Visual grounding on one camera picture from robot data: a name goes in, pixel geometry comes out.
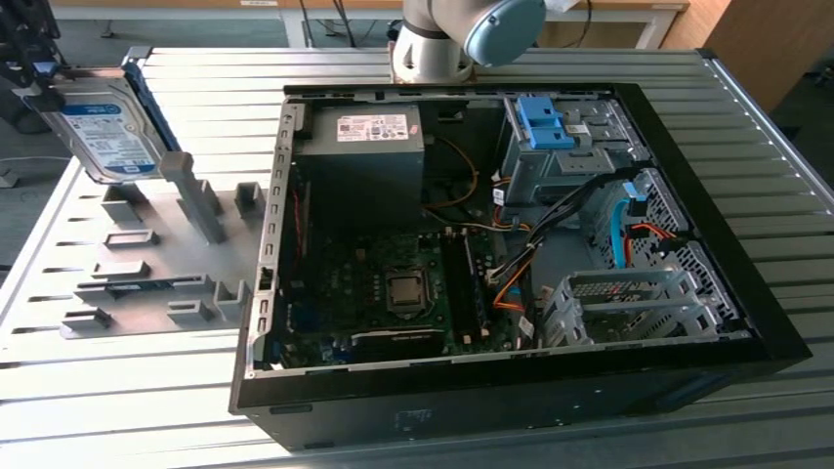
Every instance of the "blue drive bracket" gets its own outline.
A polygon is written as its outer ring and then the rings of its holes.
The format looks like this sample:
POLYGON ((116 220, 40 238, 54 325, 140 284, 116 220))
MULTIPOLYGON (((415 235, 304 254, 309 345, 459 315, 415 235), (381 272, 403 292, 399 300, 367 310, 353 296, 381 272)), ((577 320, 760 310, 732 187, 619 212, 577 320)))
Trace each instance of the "blue drive bracket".
POLYGON ((153 94, 150 93, 150 90, 146 87, 146 83, 144 82, 141 68, 138 68, 136 63, 125 62, 121 65, 121 70, 124 70, 125 72, 125 78, 128 79, 128 83, 133 88, 138 103, 144 108, 144 112, 146 112, 150 124, 156 128, 156 132, 158 133, 158 137, 165 144, 165 148, 169 151, 181 151, 182 149, 180 148, 177 138, 173 135, 173 131, 170 130, 170 127, 168 126, 168 121, 165 120, 165 116, 161 113, 161 109, 158 108, 156 100, 153 99, 153 94))
POLYGON ((532 149, 572 149, 576 141, 561 126, 561 112, 552 105, 552 100, 540 96, 524 96, 516 99, 519 118, 529 135, 532 149))

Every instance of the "connector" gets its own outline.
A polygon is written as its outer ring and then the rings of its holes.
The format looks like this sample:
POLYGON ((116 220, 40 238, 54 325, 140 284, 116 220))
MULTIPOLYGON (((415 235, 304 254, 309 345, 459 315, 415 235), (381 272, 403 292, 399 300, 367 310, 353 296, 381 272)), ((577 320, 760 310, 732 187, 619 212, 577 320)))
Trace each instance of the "connector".
POLYGON ((492 275, 497 272, 497 269, 487 269, 483 279, 485 280, 487 286, 495 286, 499 283, 499 278, 492 277, 492 275))
POLYGON ((625 207, 625 213, 629 217, 644 217, 648 212, 648 202, 631 199, 625 207))
POLYGON ((651 230, 644 227, 635 228, 633 225, 625 226, 625 235, 629 239, 643 239, 651 236, 651 230))
POLYGON ((659 252, 660 257, 665 257, 669 252, 685 247, 688 242, 689 240, 681 236, 665 237, 657 241, 656 246, 651 247, 651 252, 659 252))

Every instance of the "hard drive label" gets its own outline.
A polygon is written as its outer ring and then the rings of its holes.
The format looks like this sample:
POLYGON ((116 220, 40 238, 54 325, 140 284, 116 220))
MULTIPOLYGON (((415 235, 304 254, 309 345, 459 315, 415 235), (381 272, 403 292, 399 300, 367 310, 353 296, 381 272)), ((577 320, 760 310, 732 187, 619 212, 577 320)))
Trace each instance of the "hard drive label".
POLYGON ((137 125, 118 106, 68 105, 61 113, 101 167, 121 174, 153 170, 153 160, 134 133, 137 125))

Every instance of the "yellow wire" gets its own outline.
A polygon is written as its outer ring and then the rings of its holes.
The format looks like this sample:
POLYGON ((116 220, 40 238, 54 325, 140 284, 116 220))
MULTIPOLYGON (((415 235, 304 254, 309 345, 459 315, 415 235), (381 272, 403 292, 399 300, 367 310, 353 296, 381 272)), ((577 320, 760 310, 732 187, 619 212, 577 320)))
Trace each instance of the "yellow wire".
POLYGON ((493 303, 492 306, 495 308, 505 308, 507 310, 524 311, 524 307, 513 303, 493 303))
MULTIPOLYGON (((492 226, 495 228, 512 228, 511 224, 503 224, 497 221, 497 207, 495 207, 495 212, 492 213, 492 226)), ((519 223, 519 227, 521 228, 521 230, 524 230, 525 232, 529 231, 529 225, 527 223, 519 223)))
POLYGON ((460 147, 452 144, 452 142, 443 137, 435 136, 433 138, 435 140, 439 140, 440 142, 443 142, 445 145, 448 145, 452 148, 452 150, 460 155, 460 158, 463 158, 464 161, 467 162, 467 165, 469 166, 469 171, 472 171, 472 184, 469 186, 469 191, 464 194, 463 197, 456 198, 455 200, 447 200, 445 202, 427 203, 425 205, 423 205, 425 208, 443 208, 443 207, 451 207, 452 205, 457 205, 460 202, 463 202, 472 196, 475 189, 477 189, 477 171, 473 168, 472 160, 469 159, 464 151, 460 149, 460 147))

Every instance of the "hard drive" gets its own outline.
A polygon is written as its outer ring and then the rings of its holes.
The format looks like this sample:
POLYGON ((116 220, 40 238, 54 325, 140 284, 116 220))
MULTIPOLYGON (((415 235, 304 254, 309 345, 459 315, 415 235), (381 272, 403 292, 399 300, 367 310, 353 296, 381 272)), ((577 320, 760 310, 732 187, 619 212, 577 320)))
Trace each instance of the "hard drive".
POLYGON ((141 99, 140 77, 120 68, 76 69, 66 75, 54 85, 65 104, 41 115, 89 177, 101 184, 157 178, 162 155, 178 146, 149 94, 141 99))

